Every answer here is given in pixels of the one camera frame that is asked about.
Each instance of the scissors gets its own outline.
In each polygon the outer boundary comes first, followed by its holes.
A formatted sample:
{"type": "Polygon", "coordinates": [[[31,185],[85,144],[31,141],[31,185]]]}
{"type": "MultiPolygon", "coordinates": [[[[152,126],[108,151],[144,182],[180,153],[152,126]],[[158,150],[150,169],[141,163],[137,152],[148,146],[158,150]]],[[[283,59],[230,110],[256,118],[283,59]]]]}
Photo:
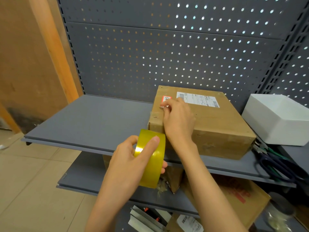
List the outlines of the scissors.
{"type": "Polygon", "coordinates": [[[258,136],[253,149],[260,156],[260,166],[271,177],[277,181],[296,183],[309,193],[309,174],[298,164],[268,147],[258,136]]]}

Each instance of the perforated metal panel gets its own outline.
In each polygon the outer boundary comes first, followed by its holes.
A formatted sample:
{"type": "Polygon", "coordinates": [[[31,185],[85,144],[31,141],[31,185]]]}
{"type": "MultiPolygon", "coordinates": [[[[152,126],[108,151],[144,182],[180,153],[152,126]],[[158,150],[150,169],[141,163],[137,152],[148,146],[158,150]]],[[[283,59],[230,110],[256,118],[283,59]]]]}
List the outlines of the perforated metal panel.
{"type": "Polygon", "coordinates": [[[84,93],[153,102],[158,85],[216,90],[239,112],[307,2],[58,1],[84,93]]]}
{"type": "Polygon", "coordinates": [[[270,93],[283,94],[302,105],[309,105],[309,38],[300,46],[270,93]]]}
{"type": "Polygon", "coordinates": [[[70,22],[284,39],[307,0],[61,0],[70,22]]]}

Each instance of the white container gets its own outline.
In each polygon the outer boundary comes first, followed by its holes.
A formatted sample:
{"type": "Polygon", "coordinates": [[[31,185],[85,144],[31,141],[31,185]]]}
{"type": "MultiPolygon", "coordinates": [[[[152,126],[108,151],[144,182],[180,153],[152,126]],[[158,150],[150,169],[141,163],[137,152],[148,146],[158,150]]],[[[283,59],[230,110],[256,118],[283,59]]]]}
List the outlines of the white container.
{"type": "Polygon", "coordinates": [[[266,144],[309,141],[309,109],[287,96],[251,94],[241,116],[266,144]]]}

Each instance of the floor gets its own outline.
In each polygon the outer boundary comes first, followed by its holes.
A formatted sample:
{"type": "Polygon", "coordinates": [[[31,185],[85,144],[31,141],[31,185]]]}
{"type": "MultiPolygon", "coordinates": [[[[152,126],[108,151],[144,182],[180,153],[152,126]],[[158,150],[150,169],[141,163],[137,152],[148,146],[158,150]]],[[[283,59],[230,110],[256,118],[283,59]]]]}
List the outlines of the floor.
{"type": "Polygon", "coordinates": [[[84,231],[96,197],[56,188],[80,151],[31,144],[0,130],[0,231],[84,231]]]}

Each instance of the yellow tape roll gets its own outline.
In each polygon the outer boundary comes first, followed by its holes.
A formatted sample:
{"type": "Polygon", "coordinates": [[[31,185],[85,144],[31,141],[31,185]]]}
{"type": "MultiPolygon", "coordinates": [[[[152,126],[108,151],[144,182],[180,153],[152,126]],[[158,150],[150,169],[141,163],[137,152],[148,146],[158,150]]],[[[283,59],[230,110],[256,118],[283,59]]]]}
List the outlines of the yellow tape roll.
{"type": "Polygon", "coordinates": [[[160,138],[160,143],[157,149],[150,157],[150,160],[145,168],[144,174],[139,184],[140,186],[149,188],[156,188],[160,178],[161,168],[164,159],[164,152],[165,152],[165,134],[153,132],[146,129],[141,129],[134,153],[134,157],[138,156],[144,149],[145,145],[154,136],[158,136],[160,138]]]}

